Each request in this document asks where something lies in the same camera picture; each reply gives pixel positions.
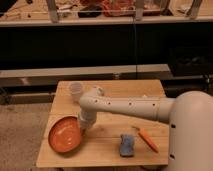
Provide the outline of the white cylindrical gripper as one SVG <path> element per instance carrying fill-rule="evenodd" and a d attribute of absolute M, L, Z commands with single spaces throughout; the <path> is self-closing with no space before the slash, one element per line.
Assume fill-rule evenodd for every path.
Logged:
<path fill-rule="evenodd" d="M 80 113 L 78 115 L 79 127 L 82 130 L 90 129 L 96 123 L 96 120 L 97 120 L 96 115 L 85 115 L 83 113 Z"/>

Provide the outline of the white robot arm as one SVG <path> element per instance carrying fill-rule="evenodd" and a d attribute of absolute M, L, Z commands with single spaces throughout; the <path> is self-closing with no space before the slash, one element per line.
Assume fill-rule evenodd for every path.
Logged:
<path fill-rule="evenodd" d="M 91 127 L 98 112 L 110 112 L 169 125 L 168 165 L 165 171 L 213 171 L 213 96 L 188 91 L 176 98 L 106 97 L 91 88 L 80 100 L 80 128 Z"/>

